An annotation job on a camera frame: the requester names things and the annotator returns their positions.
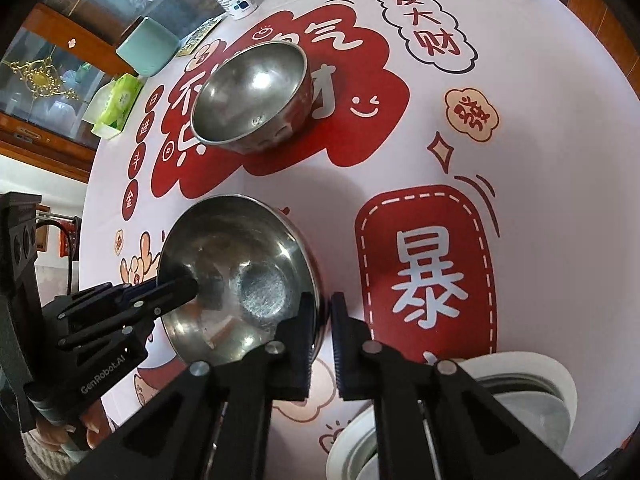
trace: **wall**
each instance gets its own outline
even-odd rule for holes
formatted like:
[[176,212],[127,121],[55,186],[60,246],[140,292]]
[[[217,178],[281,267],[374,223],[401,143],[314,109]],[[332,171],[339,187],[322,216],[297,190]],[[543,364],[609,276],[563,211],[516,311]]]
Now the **wall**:
[[[9,191],[42,195],[53,213],[82,217],[86,184],[0,155],[0,193]],[[49,228],[48,250],[38,253],[38,266],[66,269],[66,258],[58,256],[58,233]]]

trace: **black cable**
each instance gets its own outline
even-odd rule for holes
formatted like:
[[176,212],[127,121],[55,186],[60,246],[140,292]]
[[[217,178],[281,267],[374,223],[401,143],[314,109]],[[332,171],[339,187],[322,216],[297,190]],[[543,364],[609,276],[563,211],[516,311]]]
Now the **black cable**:
[[72,255],[74,253],[74,247],[71,243],[71,235],[69,234],[69,231],[66,230],[66,228],[58,221],[56,220],[51,220],[51,219],[38,219],[37,223],[36,223],[36,229],[39,227],[43,227],[45,225],[53,225],[53,227],[57,227],[58,229],[60,229],[66,237],[66,245],[67,245],[67,254],[68,254],[68,258],[69,258],[69,269],[68,269],[68,277],[66,278],[66,294],[68,296],[71,295],[71,281],[72,281],[72,271],[73,271],[73,260],[72,260]]

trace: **wooden cabinet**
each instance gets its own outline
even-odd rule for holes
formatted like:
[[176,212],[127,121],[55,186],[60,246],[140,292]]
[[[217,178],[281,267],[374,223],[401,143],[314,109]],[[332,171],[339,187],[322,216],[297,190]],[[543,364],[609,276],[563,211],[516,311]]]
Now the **wooden cabinet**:
[[183,38],[219,13],[215,0],[42,0],[0,64],[0,155],[87,182],[99,139],[82,115],[135,74],[115,53],[123,32],[150,16]]

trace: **metal bowl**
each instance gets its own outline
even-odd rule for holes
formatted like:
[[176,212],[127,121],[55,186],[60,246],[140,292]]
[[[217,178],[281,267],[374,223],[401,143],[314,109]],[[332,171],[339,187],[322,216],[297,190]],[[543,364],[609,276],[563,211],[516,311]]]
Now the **metal bowl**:
[[259,43],[209,77],[191,110],[191,131],[204,144],[261,152],[300,129],[313,94],[304,50],[290,41]]
[[180,358],[217,366],[267,343],[298,312],[300,295],[316,302],[316,347],[324,336],[319,276],[302,238],[281,213],[253,198],[224,195],[187,210],[162,248],[158,283],[188,274],[193,301],[162,316]]

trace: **tissue box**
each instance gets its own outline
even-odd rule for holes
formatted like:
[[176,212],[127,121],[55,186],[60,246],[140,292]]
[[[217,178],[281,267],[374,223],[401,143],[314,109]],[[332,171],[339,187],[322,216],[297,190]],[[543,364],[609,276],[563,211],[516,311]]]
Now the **tissue box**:
[[98,137],[115,137],[124,129],[142,87],[142,81],[131,74],[111,81],[95,93],[82,120],[94,125],[91,132]]

